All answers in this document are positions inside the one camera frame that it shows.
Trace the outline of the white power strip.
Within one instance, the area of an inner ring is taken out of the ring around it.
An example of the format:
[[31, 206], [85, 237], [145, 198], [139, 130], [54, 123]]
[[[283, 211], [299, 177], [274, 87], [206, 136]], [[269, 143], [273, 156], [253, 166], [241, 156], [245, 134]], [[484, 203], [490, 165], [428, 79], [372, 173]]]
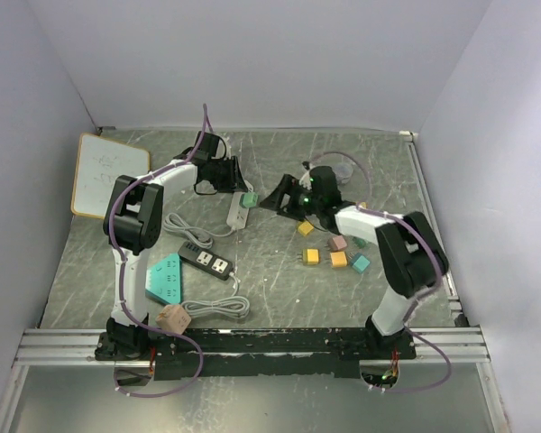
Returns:
[[246, 227], [249, 209], [240, 206], [241, 197], [245, 192], [235, 192], [232, 196], [229, 213], [226, 224], [234, 231], [242, 230]]

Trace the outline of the green plug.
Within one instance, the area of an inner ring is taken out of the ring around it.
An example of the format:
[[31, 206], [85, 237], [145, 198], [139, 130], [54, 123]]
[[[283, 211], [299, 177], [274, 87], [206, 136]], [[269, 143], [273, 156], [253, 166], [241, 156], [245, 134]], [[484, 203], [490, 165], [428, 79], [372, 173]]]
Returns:
[[366, 242], [361, 239], [361, 238], [358, 238], [358, 237], [354, 237], [353, 238], [353, 243], [358, 247], [358, 248], [364, 248], [366, 246]]
[[258, 203], [258, 194], [253, 191], [243, 193], [240, 200], [240, 206], [245, 209], [256, 207], [257, 203]]

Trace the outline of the pink plug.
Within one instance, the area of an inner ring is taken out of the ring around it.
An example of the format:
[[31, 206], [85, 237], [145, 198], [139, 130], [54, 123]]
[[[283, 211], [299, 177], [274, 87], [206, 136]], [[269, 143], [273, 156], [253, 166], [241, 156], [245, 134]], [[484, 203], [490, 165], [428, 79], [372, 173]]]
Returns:
[[342, 235], [332, 236], [327, 240], [327, 247], [331, 252], [344, 251], [347, 246], [348, 243]]

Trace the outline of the black power strip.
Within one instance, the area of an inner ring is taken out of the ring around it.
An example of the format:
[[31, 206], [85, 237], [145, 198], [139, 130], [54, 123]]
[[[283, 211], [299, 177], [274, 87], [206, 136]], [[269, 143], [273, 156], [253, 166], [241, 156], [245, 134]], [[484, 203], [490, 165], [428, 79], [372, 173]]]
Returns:
[[234, 265], [231, 261], [190, 241], [186, 241], [179, 248], [178, 255], [182, 262], [215, 276], [221, 281], [227, 281], [234, 272]]

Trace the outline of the teal triangular socket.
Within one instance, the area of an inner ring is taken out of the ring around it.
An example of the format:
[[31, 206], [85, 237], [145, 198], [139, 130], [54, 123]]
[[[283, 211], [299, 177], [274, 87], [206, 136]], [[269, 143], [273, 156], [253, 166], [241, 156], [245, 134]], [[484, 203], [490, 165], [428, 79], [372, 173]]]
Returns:
[[181, 266], [177, 253], [170, 254], [147, 271], [145, 294], [161, 305], [182, 301]]

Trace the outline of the pink cube socket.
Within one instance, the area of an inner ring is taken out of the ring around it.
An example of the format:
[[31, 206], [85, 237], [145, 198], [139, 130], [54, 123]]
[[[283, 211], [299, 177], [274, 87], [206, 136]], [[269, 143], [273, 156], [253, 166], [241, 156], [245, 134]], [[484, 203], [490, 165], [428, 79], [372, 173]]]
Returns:
[[191, 323], [191, 316], [179, 304], [166, 305], [156, 317], [162, 330], [182, 335]]

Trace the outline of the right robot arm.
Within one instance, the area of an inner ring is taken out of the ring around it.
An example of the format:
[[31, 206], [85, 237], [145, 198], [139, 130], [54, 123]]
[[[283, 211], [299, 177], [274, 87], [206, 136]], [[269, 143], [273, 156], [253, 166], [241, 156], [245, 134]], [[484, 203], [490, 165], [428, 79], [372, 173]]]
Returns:
[[438, 289], [449, 271], [445, 251], [422, 212], [391, 214], [345, 200], [328, 166], [312, 168], [302, 180], [285, 174], [260, 207], [297, 221], [314, 216], [332, 234], [378, 246], [388, 288], [365, 323], [365, 350], [374, 358], [394, 350], [420, 291]]

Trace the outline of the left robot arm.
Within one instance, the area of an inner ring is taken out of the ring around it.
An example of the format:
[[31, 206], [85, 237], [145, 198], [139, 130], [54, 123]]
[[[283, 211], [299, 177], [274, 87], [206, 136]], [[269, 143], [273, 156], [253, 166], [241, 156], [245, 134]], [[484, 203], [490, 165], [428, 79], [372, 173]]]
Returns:
[[151, 347], [145, 294], [150, 250], [163, 228], [165, 202], [175, 193], [207, 182], [214, 192], [237, 197], [253, 192], [226, 140], [212, 131], [197, 133], [195, 145], [169, 163], [139, 176], [121, 175], [111, 193], [103, 230], [115, 259], [115, 301], [106, 334], [128, 359]]

